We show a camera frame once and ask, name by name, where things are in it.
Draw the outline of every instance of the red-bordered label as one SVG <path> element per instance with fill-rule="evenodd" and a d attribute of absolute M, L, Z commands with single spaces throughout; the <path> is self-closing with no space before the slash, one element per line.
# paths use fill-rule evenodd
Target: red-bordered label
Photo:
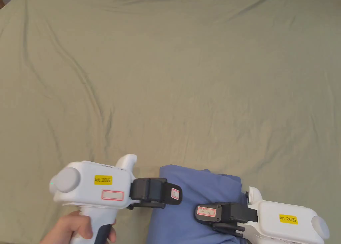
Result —
<path fill-rule="evenodd" d="M 123 191 L 102 190 L 102 200 L 123 201 L 125 193 Z"/>
<path fill-rule="evenodd" d="M 177 189 L 172 188 L 172 189 L 171 189 L 171 194 L 170 194 L 170 196 L 171 196 L 173 199 L 175 199 L 175 200 L 179 200 L 180 191 L 177 190 Z"/>
<path fill-rule="evenodd" d="M 216 209 L 210 209 L 209 207 L 198 207 L 197 215 L 215 217 Z"/>

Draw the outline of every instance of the blue fabric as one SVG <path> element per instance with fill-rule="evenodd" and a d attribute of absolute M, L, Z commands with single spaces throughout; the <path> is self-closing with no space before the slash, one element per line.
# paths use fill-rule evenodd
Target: blue fabric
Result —
<path fill-rule="evenodd" d="M 216 175 L 209 170 L 194 170 L 175 165 L 160 168 L 160 177 L 179 185 L 183 191 L 180 205 L 154 209 L 147 244 L 240 244 L 240 239 L 220 234 L 194 219 L 199 203 L 240 202 L 246 199 L 237 176 Z"/>

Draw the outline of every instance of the gripper handle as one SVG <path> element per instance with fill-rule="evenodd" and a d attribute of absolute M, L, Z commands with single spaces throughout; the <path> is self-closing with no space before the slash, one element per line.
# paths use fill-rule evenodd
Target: gripper handle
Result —
<path fill-rule="evenodd" d="M 76 234 L 72 237 L 70 244 L 105 244 L 112 227 L 111 225 L 115 222 L 117 210 L 100 207 L 81 207 L 81 214 L 91 218 L 91 227 L 94 235 L 90 240 L 87 240 Z"/>
<path fill-rule="evenodd" d="M 138 157 L 135 154 L 127 154 L 117 161 L 115 167 L 132 172 L 137 160 Z"/>

